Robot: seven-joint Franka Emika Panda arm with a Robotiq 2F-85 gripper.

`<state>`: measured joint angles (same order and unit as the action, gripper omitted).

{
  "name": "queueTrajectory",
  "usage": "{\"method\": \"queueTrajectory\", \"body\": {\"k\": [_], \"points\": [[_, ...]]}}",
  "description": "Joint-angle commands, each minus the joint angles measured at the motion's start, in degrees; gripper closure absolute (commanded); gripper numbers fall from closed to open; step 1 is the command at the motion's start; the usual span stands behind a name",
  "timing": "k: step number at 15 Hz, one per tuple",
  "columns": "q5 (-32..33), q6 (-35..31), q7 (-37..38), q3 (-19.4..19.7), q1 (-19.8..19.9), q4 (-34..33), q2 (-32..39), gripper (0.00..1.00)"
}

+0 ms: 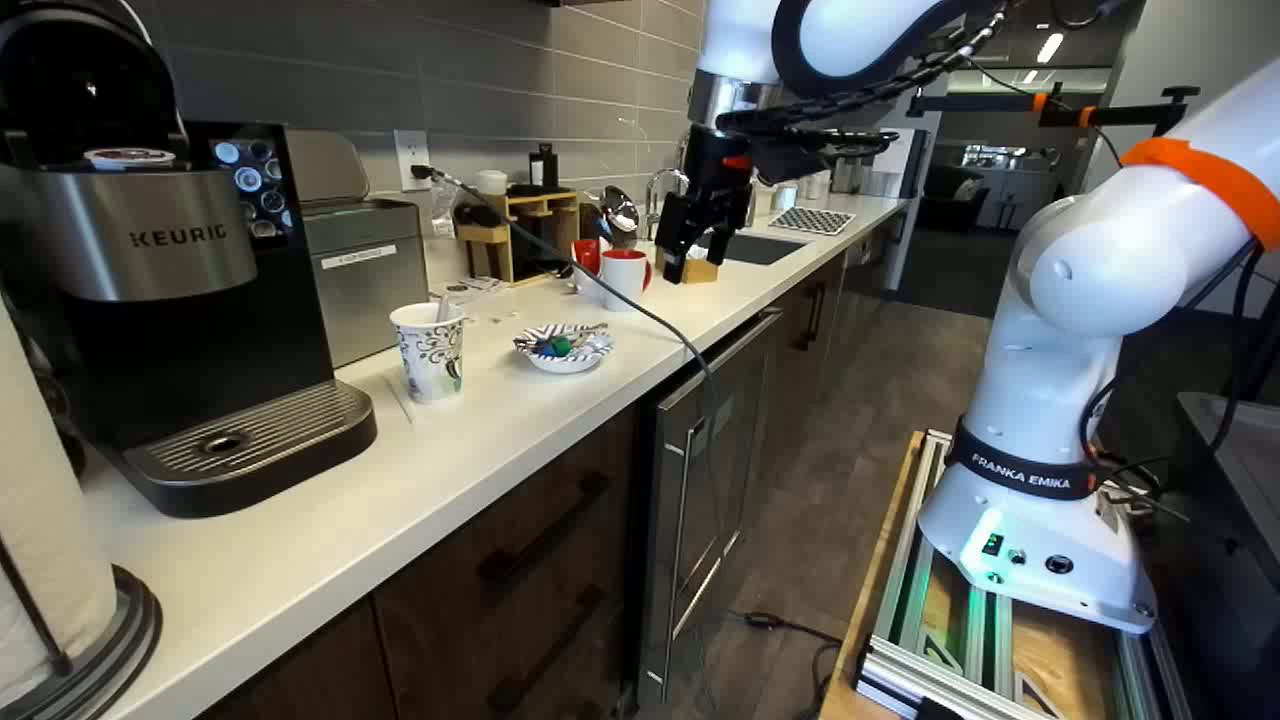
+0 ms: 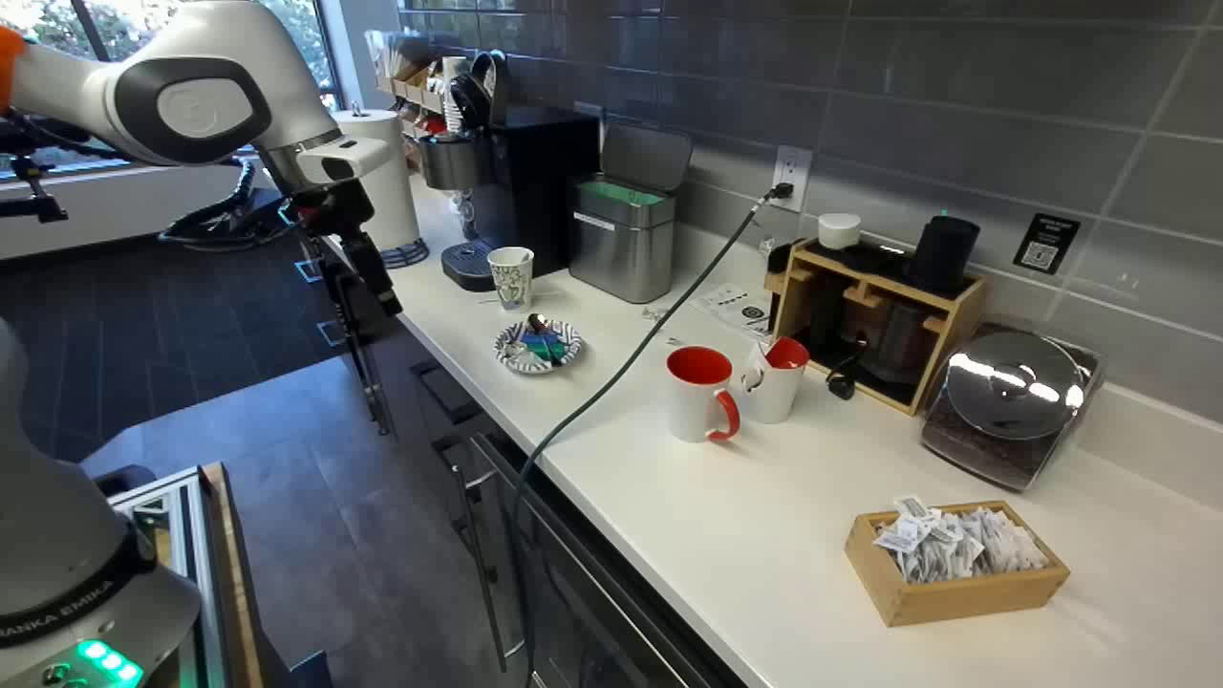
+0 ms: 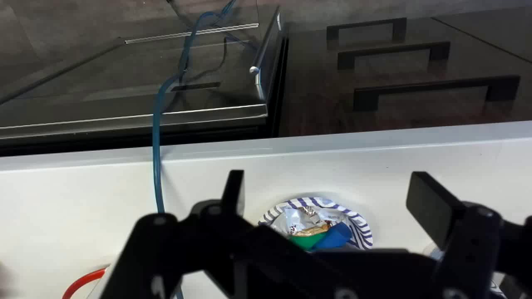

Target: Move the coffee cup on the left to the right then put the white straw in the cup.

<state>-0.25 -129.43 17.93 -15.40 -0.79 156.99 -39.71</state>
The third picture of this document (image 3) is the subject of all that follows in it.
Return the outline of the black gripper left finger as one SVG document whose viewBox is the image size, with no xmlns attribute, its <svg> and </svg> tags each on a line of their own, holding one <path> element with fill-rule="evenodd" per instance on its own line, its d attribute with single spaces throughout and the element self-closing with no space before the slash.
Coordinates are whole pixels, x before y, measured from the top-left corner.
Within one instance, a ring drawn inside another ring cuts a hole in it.
<svg viewBox="0 0 532 299">
<path fill-rule="evenodd" d="M 303 299 L 308 256 L 239 213 L 242 170 L 230 170 L 219 200 L 184 220 L 167 213 L 136 222 L 97 299 L 172 299 L 187 275 L 204 273 L 225 299 Z"/>
</svg>

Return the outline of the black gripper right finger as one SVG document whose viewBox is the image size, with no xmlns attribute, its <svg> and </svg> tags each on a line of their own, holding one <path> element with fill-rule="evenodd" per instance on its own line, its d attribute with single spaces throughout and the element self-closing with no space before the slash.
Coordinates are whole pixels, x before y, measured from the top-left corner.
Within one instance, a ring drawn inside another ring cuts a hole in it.
<svg viewBox="0 0 532 299">
<path fill-rule="evenodd" d="M 506 222 L 495 210 L 460 202 L 425 172 L 408 180 L 405 208 L 441 252 L 430 291 L 443 299 L 488 299 L 495 273 L 532 290 L 532 222 Z"/>
</svg>

